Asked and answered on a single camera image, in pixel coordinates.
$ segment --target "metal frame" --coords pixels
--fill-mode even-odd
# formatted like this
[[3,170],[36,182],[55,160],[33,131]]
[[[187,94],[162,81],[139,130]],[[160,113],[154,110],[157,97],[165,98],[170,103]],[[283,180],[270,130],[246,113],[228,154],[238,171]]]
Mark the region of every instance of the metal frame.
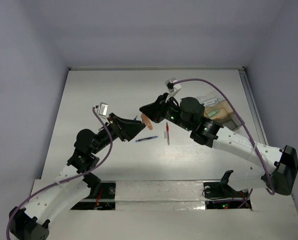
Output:
[[245,92],[245,96],[246,96],[247,101],[248,101],[249,108],[250,108],[250,111],[251,111],[251,115],[252,115],[252,118],[253,118],[255,129],[256,129],[257,134],[258,134],[259,142],[262,143],[262,144],[268,145],[265,130],[264,130],[263,124],[260,120],[259,112],[258,112],[258,109],[256,107],[255,99],[254,99],[253,93],[252,93],[250,85],[249,85],[247,74],[246,74],[245,70],[239,70],[238,72],[239,72],[241,83],[242,83],[242,86],[243,86],[243,89],[244,89],[244,92]]
[[238,70],[244,71],[241,66],[233,67],[69,67],[69,71],[139,71],[139,70]]

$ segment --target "wire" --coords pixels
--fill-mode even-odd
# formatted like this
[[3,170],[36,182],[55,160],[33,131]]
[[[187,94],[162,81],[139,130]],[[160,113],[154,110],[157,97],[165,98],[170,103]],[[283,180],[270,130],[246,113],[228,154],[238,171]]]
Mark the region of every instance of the wire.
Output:
[[[109,150],[107,152],[107,154],[104,156],[103,160],[97,164],[94,168],[84,172],[84,173],[81,173],[81,174],[78,174],[76,176],[72,176],[72,177],[68,177],[66,179],[63,179],[61,181],[59,181],[60,184],[63,184],[63,183],[66,183],[66,182],[69,182],[71,180],[74,180],[74,179],[77,179],[77,178],[80,178],[82,176],[85,176],[89,173],[91,173],[93,170],[99,168],[105,161],[106,159],[109,157],[109,154],[113,148],[113,138],[110,134],[110,131],[109,129],[107,128],[107,126],[105,125],[105,123],[101,120],[101,118],[98,116],[98,114],[96,113],[95,111],[95,107],[92,108],[92,112],[93,114],[95,115],[95,117],[99,120],[99,122],[101,123],[101,125],[103,126],[103,128],[105,129],[105,131],[107,132],[108,136],[109,136],[109,139],[110,139],[110,147],[109,147]],[[22,206],[24,206],[30,199],[32,199],[33,197],[37,196],[38,194],[42,193],[43,191],[47,190],[47,189],[50,189],[54,186],[56,186],[58,183],[57,182],[54,182],[48,186],[45,186],[43,188],[41,188],[40,190],[36,191],[35,193],[33,193],[32,195],[30,195],[29,197],[27,197],[22,203],[20,203],[19,206],[16,207],[16,209],[13,211],[13,213],[11,214],[10,218],[9,218],[9,221],[8,221],[8,224],[7,224],[7,228],[6,228],[6,238],[7,240],[11,240],[10,239],[10,226],[11,226],[11,222],[12,220],[14,219],[16,213],[21,209]]]
[[170,98],[170,100],[173,101],[177,107],[179,107],[178,101],[173,96]]
[[244,204],[247,203],[248,200],[250,200],[250,196],[253,193],[253,188],[250,190],[249,195],[243,200],[243,202],[238,206],[238,209],[241,208]]
[[243,200],[246,199],[245,195],[243,195],[241,191],[239,191],[238,193],[243,197]]
[[[222,96],[223,98],[228,102],[228,104],[230,105],[230,107],[232,108],[233,112],[236,114],[237,118],[239,119],[239,121],[241,122],[245,132],[247,133],[248,137],[249,137],[249,140],[252,144],[252,147],[254,148],[255,150],[255,153],[257,154],[257,156],[259,157],[259,160],[261,162],[261,165],[263,167],[263,170],[264,170],[264,173],[269,181],[269,184],[270,184],[270,187],[271,187],[271,191],[266,188],[267,192],[270,194],[270,195],[275,195],[275,186],[274,186],[274,183],[273,183],[273,180],[269,174],[269,171],[267,169],[267,166],[266,166],[266,163],[263,159],[263,156],[261,155],[259,149],[257,148],[256,146],[256,143],[253,139],[253,137],[251,136],[251,133],[250,131],[248,130],[247,126],[246,126],[246,123],[244,122],[244,120],[242,119],[242,117],[239,115],[239,113],[237,112],[237,110],[235,109],[235,107],[233,106],[233,104],[230,102],[230,100],[228,99],[228,97],[216,86],[214,85],[213,83],[207,81],[207,80],[204,80],[204,79],[201,79],[201,78],[188,78],[188,79],[183,79],[183,80],[179,80],[179,81],[176,81],[175,83],[173,83],[173,85],[176,85],[176,84],[180,84],[180,83],[185,83],[185,82],[191,82],[191,81],[199,81],[199,82],[203,82],[203,83],[206,83],[206,84],[209,84],[210,86],[212,86],[214,89],[216,89]],[[248,198],[250,197],[251,193],[253,192],[253,189],[251,188],[250,190],[250,193],[249,193],[249,196],[243,201],[243,203],[239,206],[243,206]]]

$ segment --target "white bracket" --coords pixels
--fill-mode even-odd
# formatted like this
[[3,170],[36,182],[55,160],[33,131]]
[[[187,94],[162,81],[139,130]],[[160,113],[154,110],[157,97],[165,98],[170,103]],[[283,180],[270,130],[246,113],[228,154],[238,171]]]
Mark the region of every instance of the white bracket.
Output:
[[176,82],[177,82],[177,80],[175,77],[170,78],[168,81],[164,82],[168,88],[168,91],[169,91],[169,94],[168,94],[167,98],[165,99],[165,102],[168,102],[170,98],[174,97],[181,90],[180,84],[173,85],[173,88],[168,87],[169,83],[176,83]]
[[58,218],[61,214],[69,211],[79,201],[88,197],[89,194],[90,188],[87,183],[84,181],[79,182],[71,189],[71,191],[67,192],[66,195],[63,196],[62,200],[53,208],[46,219],[48,219],[52,224],[55,218]]

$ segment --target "wall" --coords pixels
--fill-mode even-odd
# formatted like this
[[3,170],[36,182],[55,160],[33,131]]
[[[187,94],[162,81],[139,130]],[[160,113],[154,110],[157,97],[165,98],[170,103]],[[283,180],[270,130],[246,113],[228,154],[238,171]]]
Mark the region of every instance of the wall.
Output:
[[23,4],[0,0],[0,240],[9,211],[41,175],[68,73]]
[[[270,145],[298,154],[298,0],[286,1],[247,75]],[[293,196],[298,210],[298,176]]]
[[70,67],[241,67],[283,0],[32,0]]

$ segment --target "pen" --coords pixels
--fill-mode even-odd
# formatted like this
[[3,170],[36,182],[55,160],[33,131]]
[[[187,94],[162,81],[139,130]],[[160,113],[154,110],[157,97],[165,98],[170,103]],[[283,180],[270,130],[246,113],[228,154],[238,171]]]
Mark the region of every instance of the pen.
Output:
[[142,141],[146,141],[146,140],[150,140],[150,139],[156,139],[157,137],[158,136],[145,137],[145,138],[138,139],[135,142],[138,143],[138,142],[142,142]]
[[170,138],[169,138],[169,125],[168,122],[165,123],[165,128],[167,130],[167,142],[168,142],[168,146],[170,145]]

